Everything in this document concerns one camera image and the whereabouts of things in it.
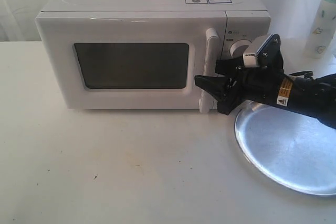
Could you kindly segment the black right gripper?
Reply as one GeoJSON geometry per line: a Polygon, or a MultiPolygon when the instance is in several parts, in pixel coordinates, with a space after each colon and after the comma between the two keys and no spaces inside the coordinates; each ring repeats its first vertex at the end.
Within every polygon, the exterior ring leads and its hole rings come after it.
{"type": "Polygon", "coordinates": [[[213,100],[223,102],[223,114],[246,100],[280,107],[278,91],[284,79],[284,63],[281,52],[271,66],[246,68],[242,57],[217,60],[215,73],[224,77],[196,75],[194,82],[201,91],[200,109],[211,109],[213,100]]]}

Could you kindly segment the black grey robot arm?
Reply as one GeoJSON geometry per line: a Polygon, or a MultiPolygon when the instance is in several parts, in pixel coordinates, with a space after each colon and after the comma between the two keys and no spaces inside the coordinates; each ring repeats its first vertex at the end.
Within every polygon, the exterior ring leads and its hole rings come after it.
{"type": "Polygon", "coordinates": [[[335,75],[314,79],[312,72],[286,75],[278,53],[265,67],[247,68],[242,57],[219,60],[218,77],[196,75],[195,85],[217,101],[217,111],[229,115],[244,101],[273,106],[317,119],[335,128],[335,75]]]}

